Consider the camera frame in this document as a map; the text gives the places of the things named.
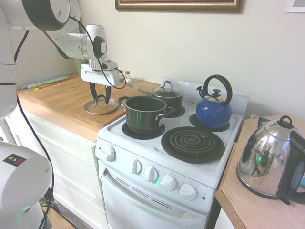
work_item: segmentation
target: control panel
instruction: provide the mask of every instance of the control panel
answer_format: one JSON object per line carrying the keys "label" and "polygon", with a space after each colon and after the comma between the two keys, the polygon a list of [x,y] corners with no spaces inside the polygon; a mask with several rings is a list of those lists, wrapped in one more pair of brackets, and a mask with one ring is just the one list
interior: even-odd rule
{"label": "control panel", "polygon": [[108,169],[129,182],[201,212],[210,211],[214,189],[184,176],[183,167],[179,164],[178,173],[166,168],[166,161],[158,160],[156,163],[147,159],[145,152],[135,152],[137,154],[99,139],[95,154]]}

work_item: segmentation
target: stove backsplash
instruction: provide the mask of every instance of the stove backsplash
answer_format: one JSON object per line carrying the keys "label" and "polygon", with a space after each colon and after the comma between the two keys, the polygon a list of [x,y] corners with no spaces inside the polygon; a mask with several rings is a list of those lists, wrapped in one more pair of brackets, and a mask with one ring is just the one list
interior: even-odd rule
{"label": "stove backsplash", "polygon": [[[201,100],[201,97],[198,94],[197,88],[200,86],[203,87],[203,84],[192,83],[192,82],[188,82],[188,81],[182,81],[179,79],[166,77],[166,78],[162,79],[162,82],[160,85],[162,86],[164,81],[166,81],[166,80],[173,83],[173,88],[177,88],[183,92],[183,101],[186,101],[186,102],[189,102],[192,104],[197,104]],[[213,91],[213,89],[220,89],[222,96],[226,97],[226,95],[227,95],[227,92],[224,88],[218,88],[218,87],[212,87],[212,86],[209,86],[208,88],[209,88],[209,92]],[[232,100],[230,101],[230,105],[232,107],[232,112],[235,114],[244,115],[247,105],[248,105],[248,101],[249,101],[248,94],[233,91]]]}

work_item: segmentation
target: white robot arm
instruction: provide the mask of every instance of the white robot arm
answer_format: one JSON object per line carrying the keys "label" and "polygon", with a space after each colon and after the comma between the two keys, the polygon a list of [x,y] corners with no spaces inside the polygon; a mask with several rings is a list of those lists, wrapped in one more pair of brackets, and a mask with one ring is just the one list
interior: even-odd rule
{"label": "white robot arm", "polygon": [[[0,126],[16,107],[11,28],[39,29],[63,57],[89,59],[89,64],[82,66],[83,80],[106,87],[119,84],[117,64],[106,53],[104,28],[87,26],[91,42],[87,34],[79,33],[77,22],[70,17],[80,19],[76,0],[0,0]],[[0,229],[38,229],[43,218],[38,201],[48,189],[51,176],[52,167],[45,157],[0,142]]]}

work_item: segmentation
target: oven door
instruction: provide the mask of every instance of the oven door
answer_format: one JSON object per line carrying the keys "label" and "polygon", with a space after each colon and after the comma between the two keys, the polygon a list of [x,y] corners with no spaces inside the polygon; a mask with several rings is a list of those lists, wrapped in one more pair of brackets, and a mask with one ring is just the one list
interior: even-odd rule
{"label": "oven door", "polygon": [[208,214],[162,198],[113,171],[101,177],[109,229],[204,229]]}

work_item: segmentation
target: gold picture frame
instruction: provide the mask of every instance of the gold picture frame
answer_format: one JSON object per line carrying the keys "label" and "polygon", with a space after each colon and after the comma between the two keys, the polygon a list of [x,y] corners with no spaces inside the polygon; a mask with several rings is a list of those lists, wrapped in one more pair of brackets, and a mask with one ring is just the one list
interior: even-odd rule
{"label": "gold picture frame", "polygon": [[115,0],[117,11],[241,13],[244,0]]}

